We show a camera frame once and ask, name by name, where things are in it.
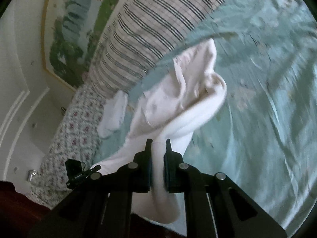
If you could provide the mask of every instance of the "silver bolt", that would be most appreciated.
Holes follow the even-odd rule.
[[[180,169],[186,170],[188,167],[189,167],[189,165],[186,164],[186,163],[180,163],[180,164],[179,164],[179,168],[180,168]]]
[[[98,180],[101,177],[101,173],[95,172],[90,175],[91,180]]]
[[[219,179],[219,180],[224,180],[226,179],[226,175],[224,173],[217,173],[216,174],[216,177]]]
[[[131,163],[128,164],[128,167],[129,167],[130,169],[135,169],[135,168],[138,167],[138,164],[135,163],[135,162],[131,162]]]

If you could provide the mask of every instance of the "striped pillowcase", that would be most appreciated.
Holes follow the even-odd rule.
[[[99,94],[125,92],[225,0],[126,0],[101,35],[90,78]]]

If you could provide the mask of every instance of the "mural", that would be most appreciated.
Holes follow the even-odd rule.
[[[46,68],[73,88],[88,77],[99,37],[118,0],[49,0]]]

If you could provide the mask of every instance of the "white cloth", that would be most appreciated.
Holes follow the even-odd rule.
[[[134,193],[132,212],[159,223],[172,223],[179,214],[175,194],[164,188],[163,156],[166,140],[173,151],[184,154],[195,129],[210,120],[226,97],[226,83],[214,72],[216,48],[212,39],[174,58],[171,71],[138,101],[125,144],[113,156],[99,162],[103,175],[116,172],[152,143],[152,189]]]
[[[101,138],[110,136],[118,130],[126,115],[128,94],[119,90],[112,99],[107,99],[104,104],[102,120],[98,126],[98,134]]]

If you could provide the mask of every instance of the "folded fabric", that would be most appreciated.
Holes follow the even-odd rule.
[[[216,48],[212,39],[191,47],[174,59],[170,72],[138,101],[130,132],[117,153],[99,162],[103,175],[116,172],[144,150],[153,139],[153,186],[147,194],[133,194],[132,211],[160,223],[172,223],[179,214],[174,194],[164,188],[163,156],[166,139],[184,154],[193,131],[218,111],[226,97],[226,83],[214,72]]]
[[[128,94],[119,90],[112,99],[107,99],[104,104],[102,120],[98,126],[98,134],[106,138],[118,130],[126,114]]]

